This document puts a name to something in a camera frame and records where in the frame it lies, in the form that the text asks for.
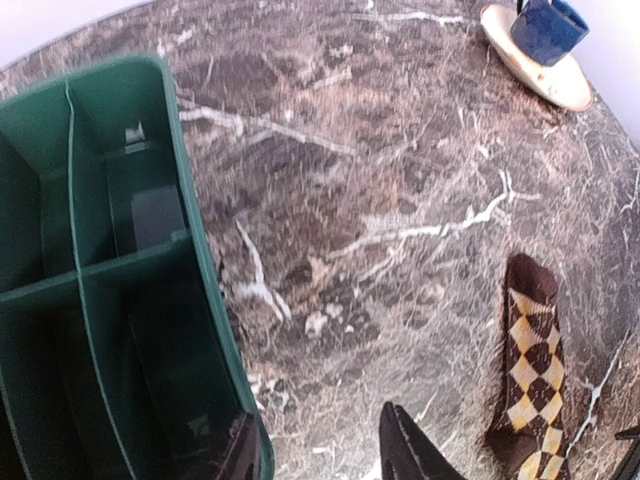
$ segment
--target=green plastic caddy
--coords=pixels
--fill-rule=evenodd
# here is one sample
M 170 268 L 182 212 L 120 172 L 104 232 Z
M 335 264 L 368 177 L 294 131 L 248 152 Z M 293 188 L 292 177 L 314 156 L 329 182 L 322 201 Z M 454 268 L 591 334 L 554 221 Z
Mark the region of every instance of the green plastic caddy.
M 246 412 L 259 466 L 230 478 L 271 480 L 168 66 L 1 104 L 0 192 L 0 478 L 178 480 Z

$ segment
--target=brown sock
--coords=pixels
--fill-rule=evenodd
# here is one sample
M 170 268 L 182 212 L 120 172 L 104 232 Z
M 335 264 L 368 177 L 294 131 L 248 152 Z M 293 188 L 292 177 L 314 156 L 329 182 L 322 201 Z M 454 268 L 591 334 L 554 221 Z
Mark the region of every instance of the brown sock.
M 564 356 L 553 273 L 525 254 L 507 262 L 504 383 L 486 440 L 517 480 L 568 480 Z

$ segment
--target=yellow diamond pattern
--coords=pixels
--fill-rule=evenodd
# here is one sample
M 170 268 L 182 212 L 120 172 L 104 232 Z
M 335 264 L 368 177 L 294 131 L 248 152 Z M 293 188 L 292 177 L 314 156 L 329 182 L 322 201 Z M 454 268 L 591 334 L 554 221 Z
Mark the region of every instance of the yellow diamond pattern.
M 533 406 L 533 403 L 531 403 L 529 397 L 525 395 L 518 403 L 507 410 L 507 415 L 509 415 L 513 429 L 517 432 L 536 418 L 538 411 Z
M 544 472 L 542 472 L 542 475 L 540 476 L 540 480 L 556 480 L 563 463 L 564 457 L 559 457 L 557 455 L 551 457 L 549 459 L 549 463 L 547 463 L 547 467 L 544 469 Z
M 513 288 L 509 289 L 509 295 L 513 299 L 513 303 L 518 307 L 520 315 L 540 315 L 545 313 L 554 313 L 554 305 L 542 305 L 541 303 L 534 302 L 526 295 L 516 292 Z
M 516 345 L 518 345 L 520 353 L 527 353 L 531 347 L 537 345 L 541 341 L 541 338 L 531 328 L 527 317 L 524 315 L 513 324 L 513 327 L 509 330 L 509 334 L 516 342 Z
M 549 338 L 547 339 L 547 343 L 549 344 L 549 353 L 556 353 L 556 349 L 560 344 L 560 332 L 556 328 L 555 325 L 551 327 L 551 331 L 549 332 Z
M 529 390 L 529 386 L 534 382 L 534 380 L 539 377 L 538 372 L 529 365 L 529 362 L 524 355 L 520 356 L 520 359 L 509 373 L 511 373 L 511 376 L 525 393 Z
M 562 395 L 557 392 L 551 401 L 540 412 L 540 416 L 550 424 L 556 419 L 562 408 Z
M 542 451 L 545 453 L 556 454 L 560 450 L 562 444 L 562 430 L 549 427 L 544 435 L 544 441 L 542 443 Z
M 562 380 L 564 380 L 564 367 L 562 362 L 555 355 L 551 357 L 551 365 L 546 372 L 542 374 L 542 378 L 553 387 L 554 390 L 560 390 Z
M 518 480 L 536 480 L 540 460 L 542 460 L 542 452 L 536 452 L 527 458 L 518 471 Z

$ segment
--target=brown marble surface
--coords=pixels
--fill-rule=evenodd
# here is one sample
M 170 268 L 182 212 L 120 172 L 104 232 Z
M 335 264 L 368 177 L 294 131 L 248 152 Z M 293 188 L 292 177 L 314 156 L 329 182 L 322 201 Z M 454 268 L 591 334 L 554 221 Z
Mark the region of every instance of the brown marble surface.
M 375 478 L 384 400 L 470 480 L 500 478 L 482 435 L 516 250 L 561 283 L 573 477 L 608 478 L 639 420 L 638 154 L 599 99 L 566 113 L 518 84 L 482 4 L 161 1 L 0 73 L 6 98 L 168 59 L 278 479 Z M 370 17 L 416 10 L 436 17 Z

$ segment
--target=ceramic mug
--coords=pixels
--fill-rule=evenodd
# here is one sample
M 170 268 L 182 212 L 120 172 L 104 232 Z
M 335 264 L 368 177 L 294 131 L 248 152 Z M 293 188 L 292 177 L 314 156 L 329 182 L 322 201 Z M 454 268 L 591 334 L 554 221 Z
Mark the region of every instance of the ceramic mug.
M 535 62 L 552 67 L 586 35 L 589 27 L 563 0 L 529 0 L 511 26 L 511 39 Z

